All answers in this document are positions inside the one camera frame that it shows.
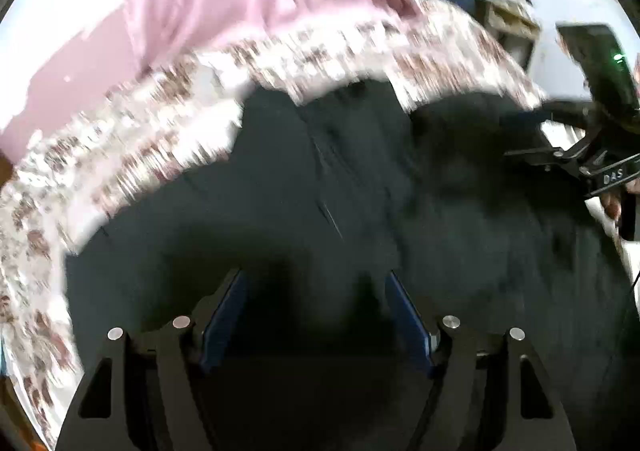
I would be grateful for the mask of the person's right hand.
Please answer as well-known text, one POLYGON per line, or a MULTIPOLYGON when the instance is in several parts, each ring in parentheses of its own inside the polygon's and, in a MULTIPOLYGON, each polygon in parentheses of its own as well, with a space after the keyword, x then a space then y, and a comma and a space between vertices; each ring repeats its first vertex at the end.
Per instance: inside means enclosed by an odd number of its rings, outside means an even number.
MULTIPOLYGON (((617 187, 605 191, 605 193, 602 193, 599 197, 606 216, 608 216, 609 219, 612 219, 615 223, 620 221, 620 215, 622 215, 622 190, 622 187, 617 187)), ((639 194, 640 180, 636 179, 632 182, 627 182, 625 190, 631 194, 639 194)))

